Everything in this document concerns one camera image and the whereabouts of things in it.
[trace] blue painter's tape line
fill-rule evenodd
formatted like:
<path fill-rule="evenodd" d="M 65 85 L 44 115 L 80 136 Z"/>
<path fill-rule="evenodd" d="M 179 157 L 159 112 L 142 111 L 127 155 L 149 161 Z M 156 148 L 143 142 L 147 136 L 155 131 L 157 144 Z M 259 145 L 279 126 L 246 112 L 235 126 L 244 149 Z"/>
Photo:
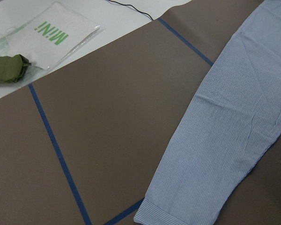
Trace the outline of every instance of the blue painter's tape line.
<path fill-rule="evenodd" d="M 162 18 L 158 18 L 158 21 L 169 29 L 177 38 L 179 38 L 184 44 L 186 44 L 190 49 L 192 49 L 198 56 L 200 56 L 206 63 L 212 66 L 214 63 L 207 58 L 202 52 L 200 52 L 195 46 L 189 43 L 183 36 L 181 36 L 177 31 L 175 31 L 170 25 L 168 25 Z"/>
<path fill-rule="evenodd" d="M 124 210 L 123 212 L 121 212 L 120 214 L 118 214 L 116 217 L 114 217 L 113 219 L 111 219 L 110 221 L 108 221 L 107 223 L 105 223 L 104 225 L 114 225 L 117 222 L 121 221 L 122 219 L 124 219 L 125 217 L 129 216 L 131 213 L 133 213 L 134 211 L 136 211 L 140 206 L 141 203 L 144 199 L 139 200 L 137 203 L 133 204 L 132 206 L 130 206 L 128 209 Z"/>
<path fill-rule="evenodd" d="M 82 199 L 81 199 L 81 197 L 79 195 L 77 187 L 76 187 L 76 185 L 74 183 L 74 180 L 73 180 L 73 178 L 71 176 L 71 173 L 70 173 L 70 171 L 69 171 L 69 169 L 67 167 L 66 161 L 65 161 L 65 159 L 64 159 L 64 157 L 63 157 L 63 155 L 61 153 L 59 145 L 58 145 L 58 143 L 56 141 L 54 133 L 53 133 L 53 131 L 51 129 L 51 126 L 49 124 L 49 121 L 48 121 L 48 119 L 47 119 L 47 117 L 46 117 L 46 115 L 44 113 L 44 110 L 42 108 L 42 105 L 41 105 L 41 103 L 40 103 L 40 101 L 39 101 L 39 99 L 37 97 L 37 93 L 34 90 L 34 87 L 32 86 L 32 84 L 29 84 L 28 86 L 29 86 L 29 89 L 31 91 L 32 97 L 33 97 L 33 99 L 34 99 L 34 101 L 35 101 L 35 103 L 37 105 L 38 112 L 39 112 L 39 114 L 42 117 L 43 123 L 44 123 L 44 125 L 46 127 L 46 130 L 47 130 L 47 133 L 48 133 L 49 138 L 51 140 L 51 143 L 52 143 L 52 145 L 54 147 L 54 150 L 55 150 L 55 153 L 56 153 L 57 158 L 59 160 L 59 163 L 60 163 L 60 165 L 62 167 L 62 170 L 63 170 L 63 172 L 64 172 L 64 174 L 65 174 L 65 176 L 67 178 L 67 182 L 68 182 L 68 184 L 69 184 L 69 186 L 70 186 L 70 188 L 72 190 L 73 196 L 74 196 L 74 198 L 76 200 L 76 203 L 78 205 L 80 213 L 81 213 L 81 215 L 83 217 L 84 223 L 85 223 L 85 225 L 92 225 L 92 223 L 90 221 L 90 218 L 89 218 L 89 215 L 88 215 L 88 212 L 86 211 L 86 209 L 84 207 L 83 201 L 82 201 Z"/>

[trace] olive green cloth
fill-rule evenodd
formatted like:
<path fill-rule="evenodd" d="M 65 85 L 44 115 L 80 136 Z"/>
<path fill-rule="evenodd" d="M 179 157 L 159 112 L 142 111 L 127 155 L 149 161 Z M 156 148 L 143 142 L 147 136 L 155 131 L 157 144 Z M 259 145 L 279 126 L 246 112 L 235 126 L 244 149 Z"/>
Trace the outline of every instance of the olive green cloth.
<path fill-rule="evenodd" d="M 16 83 L 25 74 L 29 60 L 22 55 L 0 57 L 0 83 Z"/>

